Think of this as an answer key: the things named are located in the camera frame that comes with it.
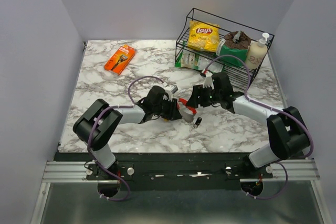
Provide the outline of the steel key organizer red handle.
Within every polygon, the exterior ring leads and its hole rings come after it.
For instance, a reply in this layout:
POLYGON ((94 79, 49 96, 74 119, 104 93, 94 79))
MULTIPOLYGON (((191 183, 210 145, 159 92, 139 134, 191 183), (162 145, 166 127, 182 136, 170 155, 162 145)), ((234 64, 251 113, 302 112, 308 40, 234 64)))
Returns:
POLYGON ((196 116, 196 110, 186 106, 187 101, 183 98, 177 100, 179 113, 182 116, 182 120, 186 123, 193 124, 196 116))

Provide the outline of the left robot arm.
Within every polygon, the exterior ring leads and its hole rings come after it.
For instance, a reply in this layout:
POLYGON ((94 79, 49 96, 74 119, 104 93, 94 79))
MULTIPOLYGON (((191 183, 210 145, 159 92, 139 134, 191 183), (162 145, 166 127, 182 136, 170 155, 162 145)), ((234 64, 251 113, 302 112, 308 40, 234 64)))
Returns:
POLYGON ((156 118, 179 120, 182 118, 177 99, 173 94, 176 85, 153 86, 145 98, 132 106, 110 106, 105 100, 97 99, 74 123, 73 132, 85 142, 89 153, 100 164, 98 173, 104 179, 116 175, 116 157, 108 145, 118 125, 143 124, 156 118))

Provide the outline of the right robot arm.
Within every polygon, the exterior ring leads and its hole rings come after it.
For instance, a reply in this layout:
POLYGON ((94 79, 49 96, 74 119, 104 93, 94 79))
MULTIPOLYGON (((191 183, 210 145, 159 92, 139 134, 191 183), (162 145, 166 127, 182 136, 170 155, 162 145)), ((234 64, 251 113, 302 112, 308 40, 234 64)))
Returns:
POLYGON ((255 177, 262 166, 287 160, 311 145, 308 130, 295 107, 282 109, 249 100, 244 93, 233 90, 230 79, 224 72, 207 74, 203 84, 193 87, 186 103, 195 109, 214 104, 267 127, 269 143, 251 152, 247 161, 241 165, 241 171, 246 177, 255 177))

